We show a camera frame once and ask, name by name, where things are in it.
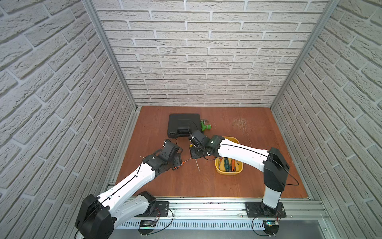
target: robotic arm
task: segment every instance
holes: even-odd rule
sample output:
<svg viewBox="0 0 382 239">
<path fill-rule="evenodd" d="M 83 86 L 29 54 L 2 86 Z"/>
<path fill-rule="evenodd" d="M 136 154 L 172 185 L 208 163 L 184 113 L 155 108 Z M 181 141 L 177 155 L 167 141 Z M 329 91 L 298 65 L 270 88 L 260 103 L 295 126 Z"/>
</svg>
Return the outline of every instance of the robotic arm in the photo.
<svg viewBox="0 0 382 239">
<path fill-rule="evenodd" d="M 289 165 L 276 148 L 260 150 L 234 143 L 222 136 L 211 139 L 195 130 L 189 140 L 192 158 L 205 156 L 227 157 L 249 164 L 264 173 L 265 192 L 260 212 L 265 216 L 276 214 L 281 193 L 287 181 Z"/>
<path fill-rule="evenodd" d="M 92 194 L 87 196 L 82 201 L 75 223 L 77 234 L 80 232 L 82 235 L 76 234 L 75 237 L 107 239 L 114 228 L 121 223 L 139 214 L 151 214 L 156 199 L 148 192 L 143 192 L 135 199 L 125 202 L 161 173 L 179 168 L 182 165 L 180 156 L 182 151 L 178 145 L 165 140 L 162 148 L 146 156 L 136 170 L 113 188 L 98 197 Z"/>
</svg>

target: wooden tabletop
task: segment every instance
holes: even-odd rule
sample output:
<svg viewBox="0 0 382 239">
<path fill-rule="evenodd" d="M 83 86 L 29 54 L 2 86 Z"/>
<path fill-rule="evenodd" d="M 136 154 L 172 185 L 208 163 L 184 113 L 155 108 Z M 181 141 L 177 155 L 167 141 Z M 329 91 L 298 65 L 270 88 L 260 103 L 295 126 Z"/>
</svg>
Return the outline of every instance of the wooden tabletop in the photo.
<svg viewBox="0 0 382 239">
<path fill-rule="evenodd" d="M 168 117 L 173 113 L 199 113 L 201 119 L 208 120 L 211 130 L 205 135 L 232 136 L 240 144 L 258 149 L 278 148 L 290 166 L 290 174 L 299 186 L 286 186 L 281 194 L 284 198 L 306 198 L 308 195 L 297 173 L 279 128 L 269 108 L 235 107 L 159 107 L 144 106 L 138 117 L 132 138 L 119 172 L 117 182 L 138 167 L 142 157 L 152 154 L 167 139 Z M 190 142 L 187 137 L 178 138 L 183 148 L 182 160 L 189 159 Z M 189 160 L 179 169 L 162 173 L 138 190 L 148 191 L 153 196 L 163 197 L 263 197 L 265 185 L 263 173 L 244 164 L 241 173 L 234 176 L 219 174 L 214 161 L 203 158 Z M 295 184 L 288 177 L 287 183 Z"/>
</svg>

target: yellow plastic bin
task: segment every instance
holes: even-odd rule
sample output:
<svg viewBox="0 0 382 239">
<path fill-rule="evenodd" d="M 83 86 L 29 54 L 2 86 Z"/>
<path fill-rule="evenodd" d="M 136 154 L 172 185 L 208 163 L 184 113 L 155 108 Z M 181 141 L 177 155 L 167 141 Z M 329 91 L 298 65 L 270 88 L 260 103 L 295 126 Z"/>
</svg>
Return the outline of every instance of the yellow plastic bin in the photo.
<svg viewBox="0 0 382 239">
<path fill-rule="evenodd" d="M 239 143 L 237 138 L 226 137 L 226 136 L 224 136 L 224 138 L 226 138 L 226 139 L 228 139 L 228 140 L 230 140 L 232 142 Z M 238 174 L 241 171 L 243 171 L 243 163 L 242 162 L 239 161 L 239 163 L 238 163 L 238 161 L 236 161 L 236 159 L 235 159 L 235 166 L 236 166 L 236 172 L 226 172 L 225 168 L 224 168 L 224 158 L 222 159 L 222 163 L 220 164 L 220 168 L 219 168 L 219 158 L 215 159 L 215 168 L 216 168 L 216 171 L 219 174 L 223 174 L 223 175 L 235 175 L 235 174 Z"/>
</svg>

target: black cable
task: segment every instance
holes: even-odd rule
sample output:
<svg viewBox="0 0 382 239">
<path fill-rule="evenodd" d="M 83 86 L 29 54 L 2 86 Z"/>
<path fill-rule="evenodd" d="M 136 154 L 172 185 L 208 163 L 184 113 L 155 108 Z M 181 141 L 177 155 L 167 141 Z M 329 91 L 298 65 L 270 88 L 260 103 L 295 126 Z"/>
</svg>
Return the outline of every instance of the black cable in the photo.
<svg viewBox="0 0 382 239">
<path fill-rule="evenodd" d="M 251 223 L 252 231 L 253 231 L 256 235 L 259 235 L 259 236 L 269 236 L 269 235 L 260 235 L 260 234 L 257 234 L 257 233 L 255 232 L 255 230 L 253 229 L 253 220 L 255 220 L 255 218 L 252 219 L 252 223 Z"/>
<path fill-rule="evenodd" d="M 138 171 L 137 171 L 137 173 L 127 182 L 127 183 L 125 183 L 125 184 L 123 184 L 122 185 L 122 187 L 120 187 L 119 189 L 117 189 L 114 193 L 112 193 L 110 196 L 108 196 L 105 200 L 103 200 L 100 204 L 98 204 L 98 206 L 87 216 L 87 218 L 85 218 L 85 220 L 84 220 L 84 222 L 81 224 L 81 226 L 80 226 L 80 228 L 82 227 L 82 226 L 84 226 L 84 224 L 85 224 L 85 222 L 86 222 L 86 220 L 87 219 L 89 219 L 89 217 L 90 217 L 90 215 L 92 215 L 93 214 L 93 212 L 95 212 L 96 210 L 97 210 L 97 208 L 99 207 L 99 206 L 101 206 L 106 200 L 108 200 L 111 196 L 113 196 L 114 194 L 116 194 L 121 188 L 123 188 L 126 184 L 128 184 L 131 180 L 133 180 L 135 177 L 137 177 L 137 175 L 138 175 L 138 173 L 139 173 L 139 171 L 140 171 L 140 169 L 141 169 L 141 166 L 142 166 L 142 163 L 143 163 L 143 160 L 144 160 L 145 158 L 143 158 L 142 159 L 142 161 L 141 161 L 141 164 L 139 165 L 139 168 L 138 168 Z M 77 229 L 77 232 L 76 232 L 76 234 L 74 235 L 74 239 L 76 239 L 77 238 L 77 234 L 78 234 L 78 232 L 79 232 L 79 229 Z"/>
<path fill-rule="evenodd" d="M 248 150 L 248 151 L 251 151 L 251 152 L 254 152 L 254 153 L 257 153 L 257 154 L 259 154 L 259 155 L 262 155 L 262 156 L 264 156 L 264 157 L 267 157 L 268 158 L 268 156 L 265 156 L 265 155 L 263 155 L 263 154 L 261 154 L 261 153 L 259 153 L 259 152 L 256 152 L 256 151 L 253 151 L 253 150 L 250 150 L 250 149 L 247 149 L 247 148 L 244 148 L 244 147 L 240 147 L 240 146 L 236 146 L 236 145 L 228 145 L 228 146 L 232 146 L 232 147 L 238 147 L 238 148 L 242 148 L 242 149 L 245 149 L 245 150 Z M 279 164 L 278 162 L 276 162 L 274 159 L 271 159 L 273 162 L 275 162 L 275 163 L 277 163 L 282 169 L 284 169 L 296 182 L 297 182 L 297 184 L 286 184 L 286 185 L 290 185 L 290 186 L 298 186 L 298 185 L 300 185 L 300 183 L 297 181 L 297 179 L 295 179 L 295 177 L 293 177 L 290 173 L 289 173 L 289 171 L 288 170 L 286 170 L 281 164 Z"/>
<path fill-rule="evenodd" d="M 175 143 L 175 144 L 177 145 L 177 144 L 178 144 L 178 139 L 177 139 L 177 138 L 171 138 L 171 139 L 170 139 L 170 142 L 171 142 L 171 143 L 172 143 L 172 141 L 171 141 L 172 139 L 176 140 L 176 143 Z"/>
<path fill-rule="evenodd" d="M 160 232 L 160 231 L 163 231 L 164 229 L 168 228 L 169 225 L 171 225 L 172 221 L 174 220 L 174 213 L 171 211 L 171 209 L 169 209 L 169 208 L 167 208 L 167 209 L 168 209 L 168 210 L 171 212 L 171 214 L 172 214 L 172 219 L 171 219 L 170 224 L 168 224 L 165 228 L 163 228 L 163 229 L 161 229 L 161 230 L 159 230 L 159 231 L 156 231 L 156 232 L 149 233 L 149 234 L 147 234 L 146 236 L 148 236 L 148 235 L 152 235 L 152 234 L 155 234 L 155 233 L 158 233 L 158 232 Z"/>
<path fill-rule="evenodd" d="M 208 160 L 208 161 L 213 161 L 213 160 L 216 160 L 216 159 L 217 159 L 217 157 L 215 157 L 214 159 L 207 159 L 207 158 L 204 157 L 204 156 L 203 156 L 203 158 L 204 158 L 205 160 Z"/>
</svg>

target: green tool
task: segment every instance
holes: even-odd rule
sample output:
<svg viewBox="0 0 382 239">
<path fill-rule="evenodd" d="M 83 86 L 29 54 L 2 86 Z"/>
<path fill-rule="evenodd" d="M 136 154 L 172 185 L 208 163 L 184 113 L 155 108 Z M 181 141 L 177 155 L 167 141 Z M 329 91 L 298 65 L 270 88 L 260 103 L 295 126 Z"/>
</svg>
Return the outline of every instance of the green tool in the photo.
<svg viewBox="0 0 382 239">
<path fill-rule="evenodd" d="M 201 120 L 200 121 L 200 125 L 202 126 L 202 132 L 205 131 L 206 129 L 210 130 L 211 129 L 211 125 L 208 124 L 208 125 L 205 125 L 205 122 L 208 122 L 206 120 Z"/>
<path fill-rule="evenodd" d="M 229 172 L 230 171 L 230 162 L 228 161 L 228 158 L 227 157 L 224 157 L 224 168 L 225 168 L 225 171 L 226 172 Z"/>
</svg>

